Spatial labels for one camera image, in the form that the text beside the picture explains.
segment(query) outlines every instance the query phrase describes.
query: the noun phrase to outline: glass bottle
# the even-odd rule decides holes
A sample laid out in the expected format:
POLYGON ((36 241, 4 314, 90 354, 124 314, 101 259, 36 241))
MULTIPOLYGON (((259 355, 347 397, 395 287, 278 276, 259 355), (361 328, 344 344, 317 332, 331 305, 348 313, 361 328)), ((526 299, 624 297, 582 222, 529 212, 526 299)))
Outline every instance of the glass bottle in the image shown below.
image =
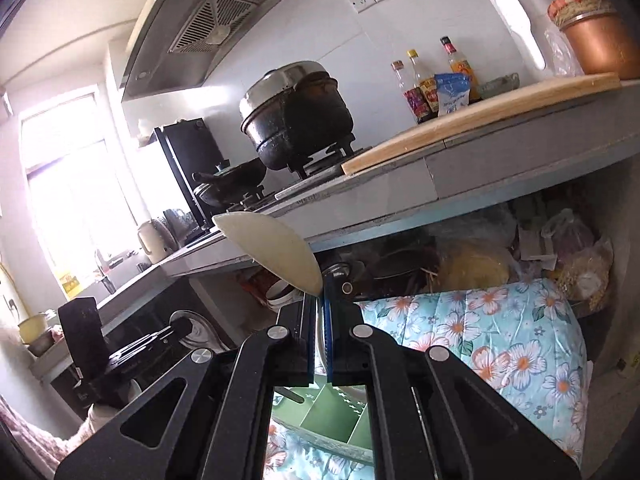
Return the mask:
POLYGON ((426 64, 418 57, 418 53, 414 50, 408 50, 407 55, 411 59, 414 66, 415 79, 420 85, 422 95, 429 104, 429 108, 434 114, 438 114, 438 90, 436 88, 436 79, 433 76, 433 70, 430 70, 426 64))
POLYGON ((391 68, 396 71, 400 90, 402 91, 402 95, 406 99, 409 108, 411 108, 411 111, 414 113, 415 121, 418 124, 421 124, 424 121, 433 119, 433 111, 429 108, 429 104, 424 98, 424 95, 422 95, 415 78, 404 69, 404 63, 400 60, 394 61, 391 64, 391 68))
POLYGON ((466 56, 462 54, 462 52, 456 50, 448 36, 441 37, 440 42, 444 46, 444 50, 447 51, 447 55, 449 56, 449 65, 453 72, 459 72, 461 74, 468 75, 471 78, 469 102, 474 103, 481 100, 482 98, 478 93, 478 78, 476 77, 476 74, 474 74, 471 65, 469 65, 469 62, 466 60, 466 56))

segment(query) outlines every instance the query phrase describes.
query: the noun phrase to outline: black pot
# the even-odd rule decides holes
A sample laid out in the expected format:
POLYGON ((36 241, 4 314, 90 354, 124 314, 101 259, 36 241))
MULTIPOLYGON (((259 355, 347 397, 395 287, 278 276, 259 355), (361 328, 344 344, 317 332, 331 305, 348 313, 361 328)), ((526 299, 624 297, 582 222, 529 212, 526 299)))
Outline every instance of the black pot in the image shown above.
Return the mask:
POLYGON ((271 170, 298 170, 309 156, 339 142, 353 119, 327 72, 304 76, 258 106, 242 123, 260 160, 271 170))
POLYGON ((255 192, 267 174, 267 168, 259 158, 232 168, 229 161, 224 160, 218 169, 220 171, 215 174, 193 173, 194 181, 200 184, 193 193, 205 204, 222 209, 239 203, 245 194, 255 192))

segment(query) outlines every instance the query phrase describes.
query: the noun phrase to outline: pink fluffy cloth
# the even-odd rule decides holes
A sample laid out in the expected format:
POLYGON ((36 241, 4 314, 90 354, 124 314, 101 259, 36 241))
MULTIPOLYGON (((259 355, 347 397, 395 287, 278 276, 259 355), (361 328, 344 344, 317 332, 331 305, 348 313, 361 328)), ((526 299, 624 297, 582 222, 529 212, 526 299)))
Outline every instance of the pink fluffy cloth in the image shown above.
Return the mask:
POLYGON ((70 439, 63 440, 29 424, 0 396, 0 420, 8 427, 25 456, 47 479, 53 479, 65 456, 103 427, 117 412, 108 406, 92 405, 78 432, 70 439))

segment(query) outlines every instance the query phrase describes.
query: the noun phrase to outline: cutting board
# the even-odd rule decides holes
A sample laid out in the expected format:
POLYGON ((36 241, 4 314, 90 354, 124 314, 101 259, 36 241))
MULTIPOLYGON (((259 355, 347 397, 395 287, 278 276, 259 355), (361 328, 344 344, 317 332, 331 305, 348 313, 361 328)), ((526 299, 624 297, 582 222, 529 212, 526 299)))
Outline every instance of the cutting board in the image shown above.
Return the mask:
POLYGON ((420 124, 348 160, 342 169, 344 174, 352 175, 480 126, 620 87, 620 79, 615 73, 548 79, 420 124))

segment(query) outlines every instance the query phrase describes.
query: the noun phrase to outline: vent grille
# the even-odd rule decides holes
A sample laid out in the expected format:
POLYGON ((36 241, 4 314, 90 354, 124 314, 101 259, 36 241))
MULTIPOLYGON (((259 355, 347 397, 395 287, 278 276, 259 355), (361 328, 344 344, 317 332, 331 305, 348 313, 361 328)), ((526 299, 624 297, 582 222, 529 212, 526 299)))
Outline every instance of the vent grille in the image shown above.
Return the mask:
POLYGON ((169 52, 217 51, 221 45, 206 41, 211 31, 220 25, 228 26, 230 33, 222 43, 225 44, 255 7, 257 5, 253 2, 244 0, 205 0, 178 35, 169 52))

